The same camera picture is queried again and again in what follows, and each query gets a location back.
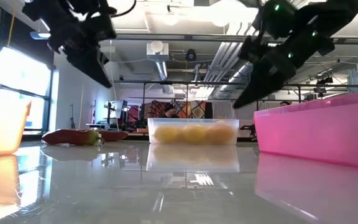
window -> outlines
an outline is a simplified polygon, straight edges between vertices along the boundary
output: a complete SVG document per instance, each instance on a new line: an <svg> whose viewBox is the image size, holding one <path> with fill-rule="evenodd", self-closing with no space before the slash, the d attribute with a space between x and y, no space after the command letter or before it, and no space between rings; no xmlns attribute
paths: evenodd
<svg viewBox="0 0 358 224"><path fill-rule="evenodd" d="M26 131L48 131L50 76L45 64L10 48L0 51L0 95L31 101Z"/></svg>

red pepper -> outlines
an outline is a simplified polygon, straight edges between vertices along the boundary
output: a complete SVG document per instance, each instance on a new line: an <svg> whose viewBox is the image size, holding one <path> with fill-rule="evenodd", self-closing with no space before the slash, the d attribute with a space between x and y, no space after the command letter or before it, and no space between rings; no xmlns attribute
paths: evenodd
<svg viewBox="0 0 358 224"><path fill-rule="evenodd" d="M106 142L113 142L119 141L128 136L128 133L124 131L105 131L105 130L98 130L98 132L102 135L102 138Z"/></svg>
<svg viewBox="0 0 358 224"><path fill-rule="evenodd" d="M94 146L104 139L94 130L59 129L42 136L42 142L47 144L73 144L76 146Z"/></svg>

ceiling duct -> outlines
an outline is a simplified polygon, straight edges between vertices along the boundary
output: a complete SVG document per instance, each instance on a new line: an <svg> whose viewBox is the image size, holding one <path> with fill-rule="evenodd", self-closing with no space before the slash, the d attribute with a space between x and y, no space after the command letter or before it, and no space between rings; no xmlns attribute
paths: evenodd
<svg viewBox="0 0 358 224"><path fill-rule="evenodd" d="M169 60L168 44L161 41L147 43L147 58L155 62L160 79L163 81L167 80L168 73L165 62ZM173 87L170 85L163 85L162 92L164 94L173 94Z"/></svg>
<svg viewBox="0 0 358 224"><path fill-rule="evenodd" d="M229 83L243 83L245 86L248 85L250 81L250 74L253 68L254 66L252 63L246 62L230 78ZM216 88L212 95L214 96L214 98L218 99L229 98L231 93L238 87L238 85L222 85L219 88Z"/></svg>

